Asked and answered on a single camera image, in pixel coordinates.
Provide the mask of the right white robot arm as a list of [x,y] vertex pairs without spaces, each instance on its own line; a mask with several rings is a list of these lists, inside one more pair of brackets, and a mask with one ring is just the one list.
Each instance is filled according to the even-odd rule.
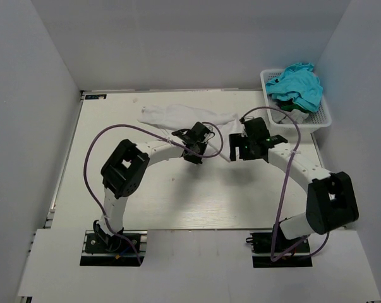
[[264,160],[285,173],[306,193],[306,208],[299,215],[274,225],[273,243],[289,251],[296,239],[324,235],[357,221],[359,211],[350,176],[333,173],[298,153],[281,135],[272,136],[262,118],[241,120],[242,133],[230,134],[230,159]]

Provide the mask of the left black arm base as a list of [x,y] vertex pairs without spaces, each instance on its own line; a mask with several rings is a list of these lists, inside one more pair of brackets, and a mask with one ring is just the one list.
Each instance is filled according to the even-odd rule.
[[[133,243],[140,261],[145,258],[147,249],[147,231],[132,231],[124,233]],[[83,241],[80,266],[103,267],[139,267],[133,248],[123,239],[107,248],[93,230],[87,230]]]

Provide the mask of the white t shirt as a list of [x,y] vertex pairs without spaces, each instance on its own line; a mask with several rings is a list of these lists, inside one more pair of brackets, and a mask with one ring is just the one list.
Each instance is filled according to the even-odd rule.
[[185,105],[145,106],[138,121],[166,131],[191,128],[196,122],[211,122],[219,128],[222,137],[216,134],[209,141],[209,147],[215,152],[220,152],[220,156],[227,162],[230,161],[229,135],[242,132],[237,113],[218,114]]

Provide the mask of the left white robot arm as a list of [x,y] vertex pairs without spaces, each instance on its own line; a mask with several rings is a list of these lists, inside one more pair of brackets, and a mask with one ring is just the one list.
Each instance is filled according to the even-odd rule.
[[207,141],[215,133],[206,125],[196,122],[191,129],[180,129],[172,135],[178,137],[181,143],[159,136],[154,141],[141,144],[125,139],[101,168],[104,202],[101,219],[94,223],[94,232],[106,251],[114,252],[121,246],[123,215],[128,197],[139,188],[146,169],[172,158],[201,164]]

